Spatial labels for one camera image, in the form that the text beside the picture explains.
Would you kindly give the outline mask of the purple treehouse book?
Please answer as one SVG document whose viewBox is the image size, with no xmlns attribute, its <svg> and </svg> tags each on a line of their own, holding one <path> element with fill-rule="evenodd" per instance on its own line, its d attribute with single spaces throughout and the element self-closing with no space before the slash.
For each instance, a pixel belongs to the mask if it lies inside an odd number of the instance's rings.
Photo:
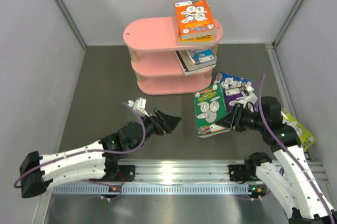
<svg viewBox="0 0 337 224">
<path fill-rule="evenodd" d="M 241 96 L 239 88 L 228 89 L 224 93 L 225 101 L 229 111 L 231 111 L 238 103 L 236 99 Z"/>
</svg>

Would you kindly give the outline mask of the dark blue treehouse book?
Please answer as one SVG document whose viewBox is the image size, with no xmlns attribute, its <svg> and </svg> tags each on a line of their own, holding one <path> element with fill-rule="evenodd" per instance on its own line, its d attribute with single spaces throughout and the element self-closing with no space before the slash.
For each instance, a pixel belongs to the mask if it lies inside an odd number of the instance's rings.
<svg viewBox="0 0 337 224">
<path fill-rule="evenodd" d="M 216 72 L 213 83 L 220 83 L 222 90 L 225 93 L 228 89 L 239 88 L 245 85 L 252 86 L 254 82 L 251 79 L 241 78 L 223 72 Z"/>
</svg>

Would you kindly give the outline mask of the dark tale of two cities book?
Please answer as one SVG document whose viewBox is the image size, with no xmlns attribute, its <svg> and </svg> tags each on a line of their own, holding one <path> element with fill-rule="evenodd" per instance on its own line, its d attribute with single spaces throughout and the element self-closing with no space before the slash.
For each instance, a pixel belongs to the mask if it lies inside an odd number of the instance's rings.
<svg viewBox="0 0 337 224">
<path fill-rule="evenodd" d="M 187 56 L 186 50 L 176 50 L 175 56 L 178 59 L 183 73 L 185 76 L 200 73 L 202 71 L 206 71 L 215 67 L 216 62 L 212 64 L 205 64 L 205 65 L 194 65 L 190 61 L 189 57 Z"/>
</svg>

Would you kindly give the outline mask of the blue 26-storey treehouse book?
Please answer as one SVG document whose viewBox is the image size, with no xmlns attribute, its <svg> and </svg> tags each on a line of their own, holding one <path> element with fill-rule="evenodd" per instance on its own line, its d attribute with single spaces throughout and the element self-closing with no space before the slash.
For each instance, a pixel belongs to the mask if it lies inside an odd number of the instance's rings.
<svg viewBox="0 0 337 224">
<path fill-rule="evenodd" d="M 216 57 L 211 51 L 210 48 L 202 48 L 202 49 L 189 49 L 185 51 L 190 61 L 194 65 L 205 65 L 212 64 L 216 62 Z"/>
</svg>

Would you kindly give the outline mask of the lime green treehouse book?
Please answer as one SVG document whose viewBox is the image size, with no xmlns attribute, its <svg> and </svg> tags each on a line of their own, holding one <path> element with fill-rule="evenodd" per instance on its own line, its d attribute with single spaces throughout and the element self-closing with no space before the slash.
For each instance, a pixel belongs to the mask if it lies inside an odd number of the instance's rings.
<svg viewBox="0 0 337 224">
<path fill-rule="evenodd" d="M 307 151 L 317 140 L 295 117 L 293 117 L 285 108 L 281 109 L 283 123 L 291 126 L 297 133 L 304 151 Z"/>
</svg>

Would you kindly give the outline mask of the yellow 130-storey treehouse book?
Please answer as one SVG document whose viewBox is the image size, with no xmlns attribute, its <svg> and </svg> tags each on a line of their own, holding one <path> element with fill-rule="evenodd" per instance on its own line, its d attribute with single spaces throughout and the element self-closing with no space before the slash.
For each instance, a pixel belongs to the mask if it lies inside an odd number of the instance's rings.
<svg viewBox="0 0 337 224">
<path fill-rule="evenodd" d="M 213 45 L 214 36 L 207 35 L 196 38 L 183 39 L 181 35 L 178 36 L 178 44 L 180 46 L 205 46 L 211 47 Z"/>
</svg>

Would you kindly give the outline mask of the orange 78-storey treehouse book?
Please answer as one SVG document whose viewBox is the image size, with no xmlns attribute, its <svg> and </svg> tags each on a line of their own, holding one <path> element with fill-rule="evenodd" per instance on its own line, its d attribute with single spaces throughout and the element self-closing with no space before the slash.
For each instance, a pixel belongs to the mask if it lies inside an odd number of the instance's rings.
<svg viewBox="0 0 337 224">
<path fill-rule="evenodd" d="M 176 2 L 174 9 L 182 39 L 215 35 L 215 19 L 206 0 Z"/>
</svg>

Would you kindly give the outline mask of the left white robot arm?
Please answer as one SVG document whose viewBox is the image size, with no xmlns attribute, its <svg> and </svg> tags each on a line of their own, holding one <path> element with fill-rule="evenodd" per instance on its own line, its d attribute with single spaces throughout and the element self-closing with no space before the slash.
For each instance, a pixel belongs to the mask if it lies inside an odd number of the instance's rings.
<svg viewBox="0 0 337 224">
<path fill-rule="evenodd" d="M 22 198 L 33 198 L 70 182 L 112 181 L 120 172 L 120 159 L 137 151 L 151 136 L 172 133 L 182 121 L 181 116 L 159 109 L 136 118 L 115 133 L 77 149 L 49 155 L 30 152 L 19 167 L 13 187 L 20 189 Z"/>
</svg>

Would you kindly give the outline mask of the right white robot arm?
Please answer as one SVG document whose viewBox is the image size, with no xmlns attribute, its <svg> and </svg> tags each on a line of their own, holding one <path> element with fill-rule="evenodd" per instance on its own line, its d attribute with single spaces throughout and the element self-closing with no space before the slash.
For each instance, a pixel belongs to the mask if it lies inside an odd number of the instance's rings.
<svg viewBox="0 0 337 224">
<path fill-rule="evenodd" d="M 237 103 L 216 121 L 233 131 L 260 132 L 285 173 L 277 171 L 267 154 L 254 153 L 245 160 L 246 175 L 268 187 L 289 223 L 336 223 L 336 210 L 316 182 L 297 133 L 283 122 L 281 104 L 270 96 L 259 98 L 258 103 L 257 111 Z"/>
</svg>

